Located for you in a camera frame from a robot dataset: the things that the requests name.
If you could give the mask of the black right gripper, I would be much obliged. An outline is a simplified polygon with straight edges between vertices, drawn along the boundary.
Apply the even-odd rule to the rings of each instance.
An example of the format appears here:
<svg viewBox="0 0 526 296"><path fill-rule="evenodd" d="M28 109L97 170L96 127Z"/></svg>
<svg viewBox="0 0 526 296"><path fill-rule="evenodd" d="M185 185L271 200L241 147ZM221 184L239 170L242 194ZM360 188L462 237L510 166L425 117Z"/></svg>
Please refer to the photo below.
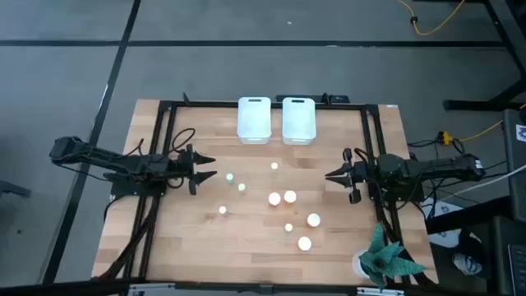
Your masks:
<svg viewBox="0 0 526 296"><path fill-rule="evenodd" d="M350 189L349 201L351 204L358 204L362 200L361 192L357 187L358 183L365 183L369 180L369 163L367 153L360 149L344 149L344 163L340 168L325 175L328 181L338 183Z"/></svg>

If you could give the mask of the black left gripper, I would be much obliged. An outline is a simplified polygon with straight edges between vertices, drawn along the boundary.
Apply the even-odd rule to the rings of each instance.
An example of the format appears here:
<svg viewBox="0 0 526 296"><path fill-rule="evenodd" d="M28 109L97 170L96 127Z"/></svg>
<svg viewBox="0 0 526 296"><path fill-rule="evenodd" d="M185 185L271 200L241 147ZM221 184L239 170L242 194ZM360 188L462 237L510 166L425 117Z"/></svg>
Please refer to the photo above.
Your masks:
<svg viewBox="0 0 526 296"><path fill-rule="evenodd" d="M208 164L215 162L215 158L201 155L193 150L192 144L187 144L176 160L174 160L173 169L178 178L186 178L188 189L191 195L196 195L196 185L200 185L208 178L216 175L216 171L196 172L195 164Z"/></svg>

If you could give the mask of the white plastic bin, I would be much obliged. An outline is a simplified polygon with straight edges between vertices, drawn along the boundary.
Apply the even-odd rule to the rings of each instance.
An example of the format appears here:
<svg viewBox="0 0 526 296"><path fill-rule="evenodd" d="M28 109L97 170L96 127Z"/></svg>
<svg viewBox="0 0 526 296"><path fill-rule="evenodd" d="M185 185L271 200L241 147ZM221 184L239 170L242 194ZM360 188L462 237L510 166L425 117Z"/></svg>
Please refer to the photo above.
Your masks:
<svg viewBox="0 0 526 296"><path fill-rule="evenodd" d="M244 145L265 145L271 131L271 101L268 97L242 97L238 100L237 135Z"/></svg>
<svg viewBox="0 0 526 296"><path fill-rule="evenodd" d="M282 140L289 146L309 146L316 138L316 103L285 97L282 102Z"/></svg>

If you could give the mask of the black mounting bar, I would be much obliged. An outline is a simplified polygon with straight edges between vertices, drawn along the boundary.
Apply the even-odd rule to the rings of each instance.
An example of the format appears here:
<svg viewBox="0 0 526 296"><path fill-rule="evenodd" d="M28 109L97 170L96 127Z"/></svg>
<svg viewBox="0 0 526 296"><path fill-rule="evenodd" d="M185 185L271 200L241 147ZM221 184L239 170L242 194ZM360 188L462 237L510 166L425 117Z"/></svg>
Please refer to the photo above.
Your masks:
<svg viewBox="0 0 526 296"><path fill-rule="evenodd" d="M286 98L294 99L312 99L316 104L349 104L350 99L347 95L331 95L323 93L322 95L276 95L275 100L282 102Z"/></svg>

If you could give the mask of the white plant pot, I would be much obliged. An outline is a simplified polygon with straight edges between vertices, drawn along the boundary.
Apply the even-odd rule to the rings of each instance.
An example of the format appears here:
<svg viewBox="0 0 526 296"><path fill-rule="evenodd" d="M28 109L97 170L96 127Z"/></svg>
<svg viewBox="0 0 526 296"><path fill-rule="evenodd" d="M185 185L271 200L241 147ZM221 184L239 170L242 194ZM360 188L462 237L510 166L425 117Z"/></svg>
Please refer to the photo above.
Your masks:
<svg viewBox="0 0 526 296"><path fill-rule="evenodd" d="M364 252L366 252L366 250L358 251L353 255L352 266L353 266L353 270L356 275L358 275L359 277L363 279L370 279L370 276L363 270L360 259L359 259L359 257Z"/></svg>

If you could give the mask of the teal paper plant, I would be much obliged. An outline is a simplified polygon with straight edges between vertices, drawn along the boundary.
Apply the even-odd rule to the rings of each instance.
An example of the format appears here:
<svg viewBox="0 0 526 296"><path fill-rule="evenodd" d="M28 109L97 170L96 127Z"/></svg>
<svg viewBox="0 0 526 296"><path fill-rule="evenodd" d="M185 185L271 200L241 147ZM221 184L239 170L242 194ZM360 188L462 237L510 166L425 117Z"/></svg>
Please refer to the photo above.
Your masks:
<svg viewBox="0 0 526 296"><path fill-rule="evenodd" d="M426 270L425 266L402 258L404 250L399 242L386 244L383 227L377 224L369 248L358 256L359 265L379 289L384 289L385 277L393 280L396 276L416 275Z"/></svg>

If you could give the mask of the white printed paper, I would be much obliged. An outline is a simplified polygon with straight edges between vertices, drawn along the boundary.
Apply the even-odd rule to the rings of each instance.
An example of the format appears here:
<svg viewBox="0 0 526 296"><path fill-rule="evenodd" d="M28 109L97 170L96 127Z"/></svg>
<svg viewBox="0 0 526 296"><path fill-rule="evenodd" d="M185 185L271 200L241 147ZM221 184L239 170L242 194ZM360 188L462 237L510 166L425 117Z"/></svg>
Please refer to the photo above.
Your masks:
<svg viewBox="0 0 526 296"><path fill-rule="evenodd" d="M420 206L425 214L425 218L429 216L433 209L433 200L428 197L425 201L420 203ZM435 204L435 217L448 214L453 211L462 210L462 207L450 204L448 202L438 201ZM453 248L459 244L459 236L461 229L453 229L437 234L429 234L429 242L441 247Z"/></svg>

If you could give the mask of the white crumpled cloth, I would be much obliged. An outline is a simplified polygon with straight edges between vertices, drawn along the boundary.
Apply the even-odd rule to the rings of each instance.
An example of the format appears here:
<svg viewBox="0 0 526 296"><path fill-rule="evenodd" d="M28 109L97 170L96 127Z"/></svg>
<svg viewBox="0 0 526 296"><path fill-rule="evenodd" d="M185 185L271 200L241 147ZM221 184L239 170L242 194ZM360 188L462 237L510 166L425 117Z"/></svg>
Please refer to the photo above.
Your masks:
<svg viewBox="0 0 526 296"><path fill-rule="evenodd" d="M455 253L452 256L454 266L464 275L477 275L482 272L483 265L475 261L472 257L461 253Z"/></svg>

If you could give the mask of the black equipment case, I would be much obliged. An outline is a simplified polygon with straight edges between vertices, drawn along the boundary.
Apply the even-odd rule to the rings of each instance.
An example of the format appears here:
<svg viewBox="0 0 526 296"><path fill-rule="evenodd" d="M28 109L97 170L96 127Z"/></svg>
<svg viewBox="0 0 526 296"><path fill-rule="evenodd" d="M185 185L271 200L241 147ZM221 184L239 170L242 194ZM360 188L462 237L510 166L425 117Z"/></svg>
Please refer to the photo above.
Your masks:
<svg viewBox="0 0 526 296"><path fill-rule="evenodd" d="M447 249L451 256L474 259L473 275L486 281L487 292L526 296L526 224L494 216L431 234L430 243Z"/></svg>

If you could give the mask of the black computer tower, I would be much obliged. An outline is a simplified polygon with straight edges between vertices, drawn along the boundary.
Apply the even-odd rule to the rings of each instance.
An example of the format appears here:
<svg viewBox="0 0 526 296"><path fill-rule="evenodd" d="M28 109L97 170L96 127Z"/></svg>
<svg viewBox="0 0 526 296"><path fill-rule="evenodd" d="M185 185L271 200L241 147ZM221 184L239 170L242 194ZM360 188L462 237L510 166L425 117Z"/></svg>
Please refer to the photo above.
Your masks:
<svg viewBox="0 0 526 296"><path fill-rule="evenodd" d="M526 108L507 109L503 119L507 169L515 172L508 177L511 215L526 224Z"/></svg>

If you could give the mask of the black desk leg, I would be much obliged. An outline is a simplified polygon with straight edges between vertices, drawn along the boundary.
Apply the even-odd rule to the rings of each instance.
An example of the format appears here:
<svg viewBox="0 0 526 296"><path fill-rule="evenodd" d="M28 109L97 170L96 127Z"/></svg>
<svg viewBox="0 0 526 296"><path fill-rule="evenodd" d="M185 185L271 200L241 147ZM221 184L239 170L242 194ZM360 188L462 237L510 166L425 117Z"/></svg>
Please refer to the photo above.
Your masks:
<svg viewBox="0 0 526 296"><path fill-rule="evenodd" d="M501 10L495 9L497 0L476 0L484 5L496 33L497 41L451 41L453 48L474 49L505 49L519 71L519 79L504 89L501 93L487 100L452 100L442 102L447 111L484 111L500 112L506 109L526 109L526 103L514 102L514 99L526 95L526 41L516 23L516 18L507 7L507 2Z"/></svg>

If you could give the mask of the black aluminium table frame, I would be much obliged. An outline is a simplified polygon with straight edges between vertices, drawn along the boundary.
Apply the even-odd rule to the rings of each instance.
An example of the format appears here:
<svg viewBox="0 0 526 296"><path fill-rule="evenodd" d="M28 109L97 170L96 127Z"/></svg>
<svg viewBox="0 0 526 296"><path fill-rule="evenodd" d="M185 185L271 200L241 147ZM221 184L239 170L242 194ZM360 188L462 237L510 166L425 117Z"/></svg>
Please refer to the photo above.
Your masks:
<svg viewBox="0 0 526 296"><path fill-rule="evenodd" d="M316 109L316 138L309 146L287 146L281 138L281 111L272 110L272 134L265 145L238 140L234 102L184 103L163 112L161 100L136 102L126 149L150 144L153 135L192 127L192 143L215 158L207 171L217 174L202 183L196 195L181 187L161 199L146 279L195 284L320 284L360 285L353 255L366 250L376 225L368 196L354 205L348 190L325 180L342 164L345 148L408 156L399 108L395 105L332 104ZM270 165L277 163L273 170ZM226 174L232 173L229 183ZM238 184L246 190L240 192ZM293 204L284 201L295 191ZM281 202L271 206L277 192ZM227 213L221 215L219 208ZM307 216L317 213L312 228ZM292 232L284 226L291 224ZM298 248L309 237L311 249Z"/></svg>

